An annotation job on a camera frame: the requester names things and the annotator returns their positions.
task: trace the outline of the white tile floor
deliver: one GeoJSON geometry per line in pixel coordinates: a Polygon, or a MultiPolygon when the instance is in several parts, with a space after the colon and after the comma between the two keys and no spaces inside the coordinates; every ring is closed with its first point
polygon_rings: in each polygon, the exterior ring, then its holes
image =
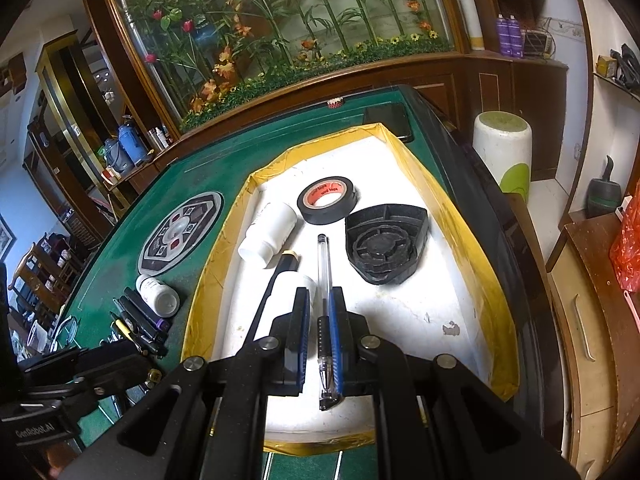
{"type": "Polygon", "coordinates": [[[554,178],[532,182],[527,207],[545,261],[560,235],[558,222],[562,216],[567,194],[554,178]]]}

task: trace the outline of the black plastic holder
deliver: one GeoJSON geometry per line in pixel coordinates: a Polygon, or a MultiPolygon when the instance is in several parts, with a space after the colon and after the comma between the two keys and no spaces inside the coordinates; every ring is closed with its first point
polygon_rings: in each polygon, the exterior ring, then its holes
{"type": "Polygon", "coordinates": [[[349,263],[367,283],[397,285],[415,272],[429,231],[426,209],[381,204],[344,222],[349,263]]]}

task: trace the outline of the glass display case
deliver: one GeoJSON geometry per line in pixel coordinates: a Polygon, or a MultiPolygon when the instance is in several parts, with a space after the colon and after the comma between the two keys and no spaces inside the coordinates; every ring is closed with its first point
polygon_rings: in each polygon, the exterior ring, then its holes
{"type": "Polygon", "coordinates": [[[183,132],[358,64],[452,50],[440,0],[114,0],[183,132]]]}

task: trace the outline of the red plastic bag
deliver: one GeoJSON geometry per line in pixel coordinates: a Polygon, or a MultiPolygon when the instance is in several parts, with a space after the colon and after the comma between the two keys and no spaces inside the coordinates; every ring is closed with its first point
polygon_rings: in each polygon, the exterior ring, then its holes
{"type": "Polygon", "coordinates": [[[609,258],[620,284],[629,292],[640,290],[640,181],[622,217],[622,228],[609,250],[609,258]]]}

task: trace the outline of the black electrical tape roll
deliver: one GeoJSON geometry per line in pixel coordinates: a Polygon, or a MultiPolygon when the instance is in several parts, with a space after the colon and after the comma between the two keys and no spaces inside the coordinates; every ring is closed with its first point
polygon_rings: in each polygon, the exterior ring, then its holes
{"type": "Polygon", "coordinates": [[[327,225],[346,218],[356,207],[356,196],[353,182],[343,176],[329,176],[321,178],[305,190],[298,197],[298,209],[305,222],[313,225],[327,225]],[[340,194],[340,198],[325,206],[316,206],[321,196],[340,194]]]}

